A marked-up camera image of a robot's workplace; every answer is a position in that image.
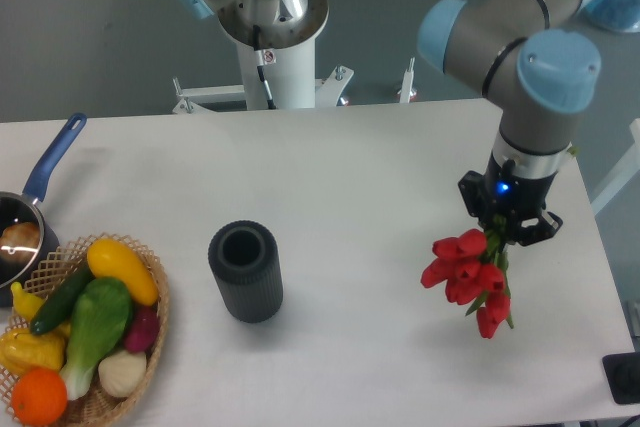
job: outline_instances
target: flower bouquet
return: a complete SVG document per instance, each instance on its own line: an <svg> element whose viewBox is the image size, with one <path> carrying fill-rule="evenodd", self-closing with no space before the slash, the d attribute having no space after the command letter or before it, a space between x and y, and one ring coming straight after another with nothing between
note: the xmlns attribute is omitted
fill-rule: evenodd
<svg viewBox="0 0 640 427"><path fill-rule="evenodd" d="M496 216L490 229L471 229L459 237L433 243L436 259L422 273L429 289L442 282L447 300L471 304L466 315L476 314L480 335L491 339L501 323L513 329L511 291L507 280L506 219Z"/></svg>

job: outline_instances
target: red tulip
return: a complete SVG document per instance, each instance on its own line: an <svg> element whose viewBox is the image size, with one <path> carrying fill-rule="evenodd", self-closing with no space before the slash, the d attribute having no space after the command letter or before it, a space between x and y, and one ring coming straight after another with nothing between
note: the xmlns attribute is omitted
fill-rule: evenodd
<svg viewBox="0 0 640 427"><path fill-rule="evenodd" d="M436 259L422 272L420 283L429 289L454 275L454 264L446 260Z"/></svg>
<svg viewBox="0 0 640 427"><path fill-rule="evenodd" d="M504 273L493 264L480 267L477 277L478 283L489 292L502 292L505 288Z"/></svg>
<svg viewBox="0 0 640 427"><path fill-rule="evenodd" d="M478 229L467 230L458 237L458 250L465 257L477 257L487 248L487 238Z"/></svg>
<svg viewBox="0 0 640 427"><path fill-rule="evenodd" d="M472 280L480 272L480 261L475 258L463 259L455 264L455 274L459 280Z"/></svg>
<svg viewBox="0 0 640 427"><path fill-rule="evenodd" d="M484 289L474 282L470 280L468 282L458 282L458 295L456 297L456 303L458 305L466 305L469 302L473 301L478 297Z"/></svg>
<svg viewBox="0 0 640 427"><path fill-rule="evenodd" d="M465 282L452 277L447 280L444 294L452 304L465 305L478 297L482 291L482 287L473 281Z"/></svg>
<svg viewBox="0 0 640 427"><path fill-rule="evenodd" d="M509 317L511 299L504 292L489 294L485 305L487 306L487 316L493 322L499 324Z"/></svg>
<svg viewBox="0 0 640 427"><path fill-rule="evenodd" d="M461 257L458 251L458 239L456 237L436 240L433 243L432 250L436 257L442 260L458 260Z"/></svg>
<svg viewBox="0 0 640 427"><path fill-rule="evenodd" d="M480 307L476 311L476 320L478 321L478 330L483 339L491 339L498 330L499 322L494 322L489 318L486 307Z"/></svg>

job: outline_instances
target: woven basket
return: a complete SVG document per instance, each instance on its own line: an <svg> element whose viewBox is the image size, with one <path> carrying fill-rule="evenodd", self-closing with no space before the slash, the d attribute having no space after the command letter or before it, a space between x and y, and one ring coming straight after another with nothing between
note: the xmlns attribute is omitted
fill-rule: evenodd
<svg viewBox="0 0 640 427"><path fill-rule="evenodd" d="M164 338L167 334L169 317L169 285L167 276L160 264L160 260L145 245L129 236L101 234L88 238L79 238L69 242L66 247L59 247L56 252L48 255L46 260L40 262L38 268L31 274L31 278L25 282L24 290L39 297L46 298L62 280L72 272L75 272L86 258L87 248L99 238L112 238L128 245L133 249L144 265L149 269L159 291L157 303L158 319L160 321L160 333L153 346L147 351L147 373L136 390L125 399L116 399L104 392L98 381L97 369L89 392L78 400L69 402L62 417L51 424L55 427L104 427L119 421L129 412L142 397L160 360L160 353ZM9 318L9 326L5 331L16 327L28 327L25 319L12 312ZM11 391L18 378L0 367L0 396L7 404L6 412L20 423L11 408Z"/></svg>

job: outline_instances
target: ribbed cylinder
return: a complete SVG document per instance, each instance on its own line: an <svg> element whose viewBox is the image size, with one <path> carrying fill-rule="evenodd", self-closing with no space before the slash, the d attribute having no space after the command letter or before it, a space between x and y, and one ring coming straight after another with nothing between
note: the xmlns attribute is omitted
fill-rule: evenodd
<svg viewBox="0 0 640 427"><path fill-rule="evenodd" d="M209 266L231 315L249 323L272 317L283 287L275 238L249 220L220 229L209 245Z"/></svg>

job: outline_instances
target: blue pan handle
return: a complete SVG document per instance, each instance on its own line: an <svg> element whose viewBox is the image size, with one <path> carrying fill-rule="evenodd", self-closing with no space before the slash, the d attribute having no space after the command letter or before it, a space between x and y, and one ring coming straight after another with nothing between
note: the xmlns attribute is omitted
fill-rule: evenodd
<svg viewBox="0 0 640 427"><path fill-rule="evenodd" d="M71 144L87 123L87 116L84 114L73 114L64 124L60 133L53 139L51 145L47 148L38 163L31 171L29 179L22 191L23 194L37 199L40 202L44 200L44 196L47 193L47 186L49 185L49 177L58 162L69 149Z"/></svg>

